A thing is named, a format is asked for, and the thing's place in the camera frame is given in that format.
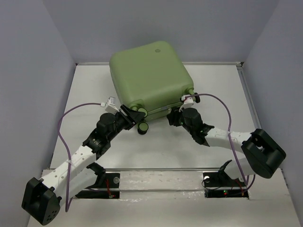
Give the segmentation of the green hard-shell suitcase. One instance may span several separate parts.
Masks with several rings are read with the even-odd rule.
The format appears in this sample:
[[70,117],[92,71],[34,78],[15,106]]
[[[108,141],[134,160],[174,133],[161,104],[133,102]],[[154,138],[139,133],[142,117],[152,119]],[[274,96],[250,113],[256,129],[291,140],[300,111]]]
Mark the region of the green hard-shell suitcase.
[[194,95],[194,82],[174,48],[166,41],[114,53],[109,61],[111,78],[120,104],[145,113],[139,134],[148,121],[165,117],[182,106],[182,97]]

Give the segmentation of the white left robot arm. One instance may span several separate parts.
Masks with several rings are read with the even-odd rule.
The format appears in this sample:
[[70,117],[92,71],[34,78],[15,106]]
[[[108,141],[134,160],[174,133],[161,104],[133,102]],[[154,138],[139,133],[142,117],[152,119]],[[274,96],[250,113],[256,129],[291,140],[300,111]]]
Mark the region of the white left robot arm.
[[[122,130],[130,130],[145,118],[146,114],[132,110],[125,105],[115,113],[100,116],[95,129],[68,159],[49,174],[37,179],[30,179],[25,187],[21,207],[41,225],[49,224],[58,215],[63,204],[82,189],[93,185],[101,186],[105,175],[96,161],[110,148],[111,140]],[[91,173],[87,180],[70,191],[70,183],[84,170]]]

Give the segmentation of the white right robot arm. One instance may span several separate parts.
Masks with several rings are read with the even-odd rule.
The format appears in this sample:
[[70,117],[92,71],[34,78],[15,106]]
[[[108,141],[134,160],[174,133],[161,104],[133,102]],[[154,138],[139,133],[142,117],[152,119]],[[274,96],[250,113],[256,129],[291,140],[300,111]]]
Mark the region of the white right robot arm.
[[244,155],[220,167],[218,180],[222,185],[230,185],[235,179],[249,175],[269,179],[286,158],[285,151],[263,129],[253,132],[221,130],[204,123],[195,108],[183,111],[173,108],[167,119],[171,126],[182,126],[199,145],[226,148]]

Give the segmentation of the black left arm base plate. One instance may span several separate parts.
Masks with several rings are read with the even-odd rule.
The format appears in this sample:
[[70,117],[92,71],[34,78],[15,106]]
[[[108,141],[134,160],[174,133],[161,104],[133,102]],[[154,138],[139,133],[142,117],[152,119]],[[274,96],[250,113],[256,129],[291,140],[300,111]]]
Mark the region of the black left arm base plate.
[[80,191],[77,199],[119,199],[120,174],[105,173],[105,177],[97,177],[96,182]]

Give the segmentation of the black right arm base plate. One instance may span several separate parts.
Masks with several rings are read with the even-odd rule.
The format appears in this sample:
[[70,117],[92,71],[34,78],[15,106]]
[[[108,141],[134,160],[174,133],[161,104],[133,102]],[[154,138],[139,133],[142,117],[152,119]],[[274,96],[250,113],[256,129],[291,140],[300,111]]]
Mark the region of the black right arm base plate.
[[220,175],[218,172],[205,172],[201,182],[205,197],[210,198],[249,198],[247,186],[238,179]]

